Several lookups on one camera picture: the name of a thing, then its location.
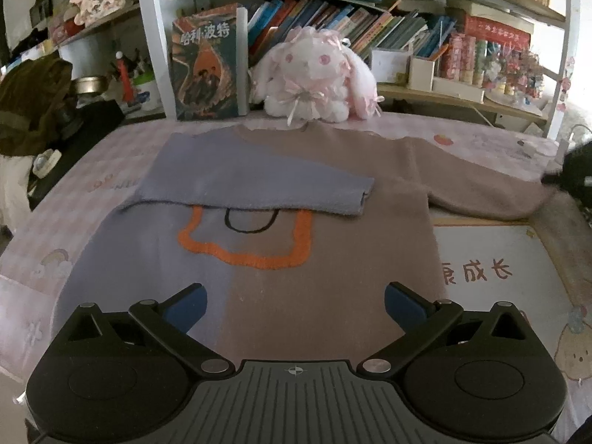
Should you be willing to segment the pink cartoon table mat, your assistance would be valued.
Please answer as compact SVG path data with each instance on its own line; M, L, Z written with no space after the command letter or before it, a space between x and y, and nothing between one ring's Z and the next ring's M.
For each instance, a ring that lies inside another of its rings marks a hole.
M172 133L202 133L216 120L158 119L120 127L89 151L40 203L1 257L1 371L27 378L48 343L51 312L79 253L104 217L132 194ZM479 124L385 113L350 130L415 137L466 161L534 181L553 141ZM591 413L591 229L576 203L557 195L528 222L431 213L451 298L480 310L517 305L564 371L568 398L556 435Z

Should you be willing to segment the white storage box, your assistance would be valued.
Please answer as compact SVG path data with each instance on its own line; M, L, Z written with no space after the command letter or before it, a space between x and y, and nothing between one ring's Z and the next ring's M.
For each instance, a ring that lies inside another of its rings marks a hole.
M411 53L375 48L370 55L370 70L377 83L404 86L407 83Z

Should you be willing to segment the red book on shelf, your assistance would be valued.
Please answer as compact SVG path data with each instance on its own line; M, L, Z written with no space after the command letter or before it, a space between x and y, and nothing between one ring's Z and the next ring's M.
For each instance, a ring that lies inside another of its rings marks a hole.
M530 49L530 33L494 20L466 15L464 32L478 40L499 43L517 50Z

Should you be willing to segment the brown knit garment pile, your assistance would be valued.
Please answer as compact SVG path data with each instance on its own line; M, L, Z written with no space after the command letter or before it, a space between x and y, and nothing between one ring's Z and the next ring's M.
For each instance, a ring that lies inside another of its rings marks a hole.
M26 60L1 82L1 154L41 154L61 137L57 117L71 85L72 64L58 54Z

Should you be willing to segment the row of leaning books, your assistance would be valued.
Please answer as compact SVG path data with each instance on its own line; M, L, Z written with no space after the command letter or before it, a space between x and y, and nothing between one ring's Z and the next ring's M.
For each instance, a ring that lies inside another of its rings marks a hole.
M364 61L375 49L430 57L448 42L457 20L396 0L389 8L355 0L251 0L249 62L256 64L295 28L333 30Z

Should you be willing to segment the white pen holder box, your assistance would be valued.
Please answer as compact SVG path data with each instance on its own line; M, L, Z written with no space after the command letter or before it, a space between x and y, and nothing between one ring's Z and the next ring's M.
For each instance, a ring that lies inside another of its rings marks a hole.
M409 60L407 87L411 90L432 92L435 62L427 58L413 56Z

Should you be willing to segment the purple and brown sweater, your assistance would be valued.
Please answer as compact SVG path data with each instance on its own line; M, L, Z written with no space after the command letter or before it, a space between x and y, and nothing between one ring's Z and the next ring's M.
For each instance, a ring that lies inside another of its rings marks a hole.
M518 221L558 191L421 138L318 122L176 133L89 239L52 325L82 303L123 312L199 283L207 311L190 334L224 357L356 363L401 335L388 284L445 294L432 206Z

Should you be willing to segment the pink white plush bunny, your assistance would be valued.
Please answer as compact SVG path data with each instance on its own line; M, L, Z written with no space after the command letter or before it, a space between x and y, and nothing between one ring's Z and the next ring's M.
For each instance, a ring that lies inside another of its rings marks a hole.
M251 102L287 123L367 120L382 100L370 68L335 30L296 27L251 68Z

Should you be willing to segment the Harry Potter book box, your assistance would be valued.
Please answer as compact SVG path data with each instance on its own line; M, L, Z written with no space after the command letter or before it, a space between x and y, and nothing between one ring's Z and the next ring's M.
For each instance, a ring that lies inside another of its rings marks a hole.
M179 120L249 112L248 10L234 3L172 23L171 78Z

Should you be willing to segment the silver metal bowl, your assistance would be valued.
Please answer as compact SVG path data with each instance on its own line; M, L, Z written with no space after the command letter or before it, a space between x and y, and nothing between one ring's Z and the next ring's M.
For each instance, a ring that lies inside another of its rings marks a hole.
M108 80L104 75L83 76L71 82L71 90L76 95L101 95L107 89Z

